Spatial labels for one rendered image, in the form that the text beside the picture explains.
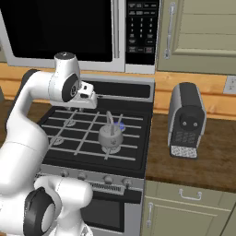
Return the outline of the grey kettle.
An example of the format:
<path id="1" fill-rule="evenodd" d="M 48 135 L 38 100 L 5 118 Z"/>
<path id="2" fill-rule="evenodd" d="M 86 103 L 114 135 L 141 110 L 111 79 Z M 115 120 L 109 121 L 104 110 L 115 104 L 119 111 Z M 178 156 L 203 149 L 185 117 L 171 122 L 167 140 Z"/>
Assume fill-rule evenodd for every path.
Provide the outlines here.
<path id="1" fill-rule="evenodd" d="M 112 113 L 106 112 L 107 122 L 100 128 L 99 142 L 105 148 L 118 148 L 124 140 L 120 124 L 115 124 Z"/>

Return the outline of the green base cupboard door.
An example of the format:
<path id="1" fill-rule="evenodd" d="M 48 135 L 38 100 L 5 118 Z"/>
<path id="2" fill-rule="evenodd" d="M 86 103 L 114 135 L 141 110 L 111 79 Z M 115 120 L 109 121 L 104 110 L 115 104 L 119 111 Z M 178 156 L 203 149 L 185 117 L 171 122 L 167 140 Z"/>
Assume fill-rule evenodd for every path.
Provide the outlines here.
<path id="1" fill-rule="evenodd" d="M 147 227 L 148 203 L 153 203 Z M 230 211 L 145 197 L 141 236 L 220 236 Z"/>

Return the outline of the black microwave door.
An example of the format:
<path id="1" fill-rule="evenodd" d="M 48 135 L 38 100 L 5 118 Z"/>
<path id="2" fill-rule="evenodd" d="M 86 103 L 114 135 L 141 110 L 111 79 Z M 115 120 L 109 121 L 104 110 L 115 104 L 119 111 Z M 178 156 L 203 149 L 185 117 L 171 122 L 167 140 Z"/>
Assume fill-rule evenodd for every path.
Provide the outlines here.
<path id="1" fill-rule="evenodd" d="M 113 55 L 112 0 L 0 0 L 0 43 L 12 66 L 54 67 L 73 53 L 82 70 L 125 70 L 125 0 L 119 0 L 119 51 Z"/>

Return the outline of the black and grey coffee machine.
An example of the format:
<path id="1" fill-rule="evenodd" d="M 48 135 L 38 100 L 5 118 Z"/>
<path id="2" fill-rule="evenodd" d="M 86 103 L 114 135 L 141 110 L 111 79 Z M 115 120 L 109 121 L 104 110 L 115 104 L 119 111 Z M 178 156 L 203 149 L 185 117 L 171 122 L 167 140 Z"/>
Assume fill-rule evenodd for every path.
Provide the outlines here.
<path id="1" fill-rule="evenodd" d="M 177 84 L 171 93 L 168 113 L 168 147 L 174 158 L 196 159 L 207 123 L 207 112 L 198 86 Z"/>

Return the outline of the steel oven door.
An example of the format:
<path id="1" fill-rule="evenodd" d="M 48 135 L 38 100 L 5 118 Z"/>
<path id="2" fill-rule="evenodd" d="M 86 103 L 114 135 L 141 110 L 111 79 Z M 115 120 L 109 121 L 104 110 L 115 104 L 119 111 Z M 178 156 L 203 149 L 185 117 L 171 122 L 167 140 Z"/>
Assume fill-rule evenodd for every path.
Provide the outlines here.
<path id="1" fill-rule="evenodd" d="M 138 190 L 125 189 L 122 195 L 93 191 L 81 215 L 94 236 L 140 236 L 142 200 Z"/>

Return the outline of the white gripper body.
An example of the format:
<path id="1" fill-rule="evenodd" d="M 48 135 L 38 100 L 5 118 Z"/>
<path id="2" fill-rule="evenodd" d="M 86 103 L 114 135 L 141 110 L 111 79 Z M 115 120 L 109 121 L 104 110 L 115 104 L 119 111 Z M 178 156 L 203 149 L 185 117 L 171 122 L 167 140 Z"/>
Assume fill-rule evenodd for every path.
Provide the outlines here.
<path id="1" fill-rule="evenodd" d="M 71 101 L 65 104 L 67 107 L 84 108 L 84 109 L 96 109 L 98 105 L 96 92 L 93 91 L 88 98 L 80 98 L 76 95 Z"/>

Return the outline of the green drawer front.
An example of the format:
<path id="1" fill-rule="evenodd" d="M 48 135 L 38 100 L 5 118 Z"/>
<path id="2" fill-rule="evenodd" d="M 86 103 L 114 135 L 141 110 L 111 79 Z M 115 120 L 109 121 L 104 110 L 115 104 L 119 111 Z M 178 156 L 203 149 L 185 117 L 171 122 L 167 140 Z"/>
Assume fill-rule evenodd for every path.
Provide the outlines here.
<path id="1" fill-rule="evenodd" d="M 179 190 L 181 188 L 191 195 L 201 192 L 202 199 L 200 201 L 182 199 L 179 195 Z M 236 204 L 236 194 L 233 193 L 154 181 L 146 181 L 146 196 L 165 201 L 180 202 L 192 206 L 212 207 L 225 211 L 232 211 Z"/>

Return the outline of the black and steel stove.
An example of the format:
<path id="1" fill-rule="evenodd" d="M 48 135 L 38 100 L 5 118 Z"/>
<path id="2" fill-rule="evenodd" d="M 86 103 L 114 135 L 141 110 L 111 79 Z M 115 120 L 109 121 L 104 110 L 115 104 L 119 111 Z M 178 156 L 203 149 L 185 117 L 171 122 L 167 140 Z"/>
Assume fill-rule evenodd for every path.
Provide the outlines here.
<path id="1" fill-rule="evenodd" d="M 41 165 L 41 175 L 59 175 L 68 170 L 77 179 L 83 171 L 85 182 L 112 184 L 138 190 L 144 198 L 146 164 L 155 80 L 151 77 L 118 77 L 83 74 L 81 79 L 94 86 L 96 109 L 54 105 L 39 120 L 50 145 Z M 99 131 L 110 111 L 115 124 L 124 123 L 124 141 L 116 150 L 106 150 L 99 143 Z M 123 179 L 132 180 L 126 188 Z"/>

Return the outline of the white wall socket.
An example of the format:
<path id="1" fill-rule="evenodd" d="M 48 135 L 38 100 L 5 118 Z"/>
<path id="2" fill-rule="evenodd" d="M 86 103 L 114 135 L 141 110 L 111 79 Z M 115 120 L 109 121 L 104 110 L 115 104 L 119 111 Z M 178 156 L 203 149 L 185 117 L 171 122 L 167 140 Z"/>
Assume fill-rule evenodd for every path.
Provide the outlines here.
<path id="1" fill-rule="evenodd" d="M 227 76 L 223 93 L 236 94 L 236 76 Z"/>

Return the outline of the green wall cupboard door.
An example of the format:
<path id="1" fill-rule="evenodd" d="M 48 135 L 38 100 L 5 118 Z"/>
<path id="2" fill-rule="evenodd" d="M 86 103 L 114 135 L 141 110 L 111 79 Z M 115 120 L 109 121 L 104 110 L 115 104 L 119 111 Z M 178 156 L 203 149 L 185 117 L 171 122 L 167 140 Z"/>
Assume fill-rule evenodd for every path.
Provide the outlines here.
<path id="1" fill-rule="evenodd" d="M 171 56 L 164 59 L 170 3 L 176 4 Z M 163 0 L 159 71 L 236 75 L 236 0 Z"/>

